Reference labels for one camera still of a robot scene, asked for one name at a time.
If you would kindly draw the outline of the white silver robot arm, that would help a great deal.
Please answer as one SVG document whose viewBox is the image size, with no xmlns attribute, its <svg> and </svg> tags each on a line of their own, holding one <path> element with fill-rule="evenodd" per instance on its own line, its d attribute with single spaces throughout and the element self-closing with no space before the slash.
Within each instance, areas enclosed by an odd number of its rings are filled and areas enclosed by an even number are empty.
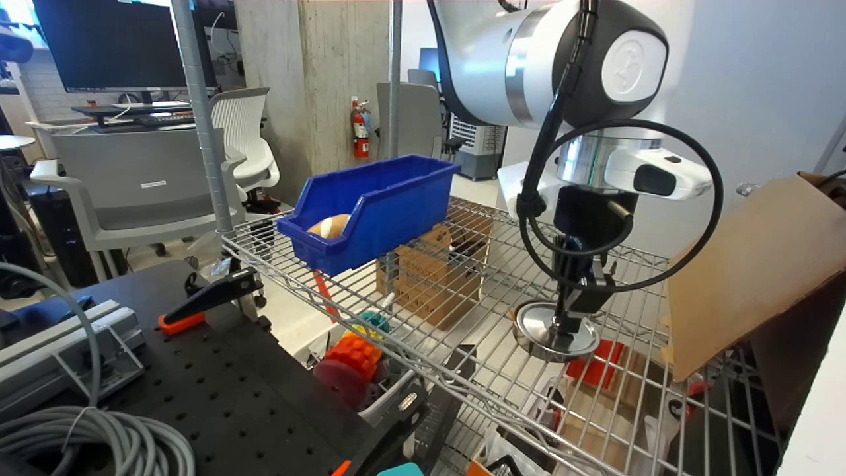
<svg viewBox="0 0 846 476">
<path fill-rule="evenodd" d="M 426 0 L 447 107 L 469 124 L 538 129 L 513 199 L 522 248 L 561 308 L 595 312 L 624 285 L 604 276 L 641 197 L 722 191 L 701 144 L 649 145 L 648 117 L 670 66 L 665 30 L 632 0 Z"/>
</svg>

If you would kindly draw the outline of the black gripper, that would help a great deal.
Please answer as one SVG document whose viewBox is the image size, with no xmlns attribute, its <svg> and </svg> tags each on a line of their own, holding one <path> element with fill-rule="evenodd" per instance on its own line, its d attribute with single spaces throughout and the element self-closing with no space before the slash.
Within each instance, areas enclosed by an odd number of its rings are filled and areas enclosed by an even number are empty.
<svg viewBox="0 0 846 476">
<path fill-rule="evenodd" d="M 607 194 L 580 186 L 558 191 L 551 226 L 551 271 L 558 277 L 561 308 L 569 314 L 596 312 L 616 285 L 607 255 L 632 232 L 635 194 Z"/>
</svg>

